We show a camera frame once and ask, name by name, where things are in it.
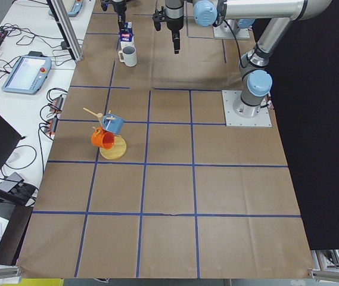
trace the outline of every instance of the blue mug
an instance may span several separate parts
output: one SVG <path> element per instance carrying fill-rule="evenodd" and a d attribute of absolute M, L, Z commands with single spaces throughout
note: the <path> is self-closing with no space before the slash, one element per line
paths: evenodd
<path fill-rule="evenodd" d="M 104 130 L 118 135 L 122 129 L 124 120 L 119 116 L 108 113 L 102 117 L 102 124 Z"/>

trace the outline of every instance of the metal base plate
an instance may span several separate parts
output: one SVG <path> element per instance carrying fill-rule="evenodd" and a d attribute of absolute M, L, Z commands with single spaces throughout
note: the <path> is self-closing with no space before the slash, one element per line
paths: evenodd
<path fill-rule="evenodd" d="M 234 39 L 232 33 L 230 31 L 225 32 L 221 29 L 221 26 L 213 27 L 213 32 L 215 39 Z M 237 37 L 237 40 L 250 40 L 248 29 L 240 29 L 235 36 Z"/>
<path fill-rule="evenodd" d="M 243 118 L 233 110 L 234 100 L 241 96 L 242 91 L 222 91 L 223 109 L 225 110 L 226 126 L 238 127 L 272 127 L 269 110 L 261 108 L 258 115 L 254 118 Z"/>

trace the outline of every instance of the wooden coaster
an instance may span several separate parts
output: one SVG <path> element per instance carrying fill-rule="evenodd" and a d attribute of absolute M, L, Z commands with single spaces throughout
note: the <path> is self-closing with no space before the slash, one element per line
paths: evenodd
<path fill-rule="evenodd" d="M 103 148 L 100 149 L 100 154 L 106 158 L 107 160 L 115 160 L 121 158 L 125 152 L 127 151 L 127 143 L 126 141 L 120 137 L 115 136 L 115 143 L 112 148 L 106 150 Z"/>

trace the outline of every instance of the orange mug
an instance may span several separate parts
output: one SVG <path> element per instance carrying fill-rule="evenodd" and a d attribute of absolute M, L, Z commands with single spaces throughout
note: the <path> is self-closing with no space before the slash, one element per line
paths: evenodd
<path fill-rule="evenodd" d="M 91 143 L 96 147 L 108 150 L 111 149 L 114 145 L 115 136 L 113 133 L 108 132 L 101 127 L 98 127 L 91 135 Z"/>

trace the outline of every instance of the white mug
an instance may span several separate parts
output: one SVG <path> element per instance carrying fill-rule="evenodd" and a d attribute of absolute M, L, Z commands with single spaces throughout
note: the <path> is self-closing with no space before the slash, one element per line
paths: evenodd
<path fill-rule="evenodd" d="M 134 46 L 125 46 L 121 51 L 119 51 L 119 60 L 122 63 L 125 63 L 128 67 L 134 67 L 138 63 L 136 48 Z"/>

